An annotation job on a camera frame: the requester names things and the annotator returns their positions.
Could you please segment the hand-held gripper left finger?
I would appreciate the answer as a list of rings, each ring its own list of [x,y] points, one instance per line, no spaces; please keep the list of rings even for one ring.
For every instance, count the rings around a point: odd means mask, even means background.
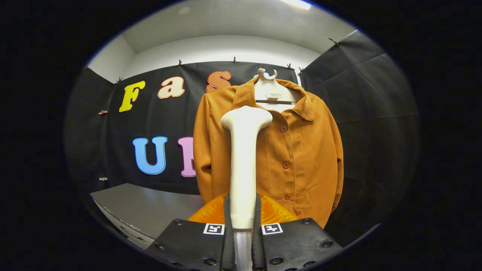
[[[234,271],[233,228],[229,194],[220,206],[228,223],[200,223],[174,219],[146,252],[176,271]]]

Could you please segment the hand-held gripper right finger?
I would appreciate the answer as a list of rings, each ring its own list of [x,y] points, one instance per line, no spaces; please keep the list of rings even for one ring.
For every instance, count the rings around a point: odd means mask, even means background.
[[[255,200],[252,237],[254,271],[306,270],[339,254],[343,248],[312,218],[263,224],[260,195]]]

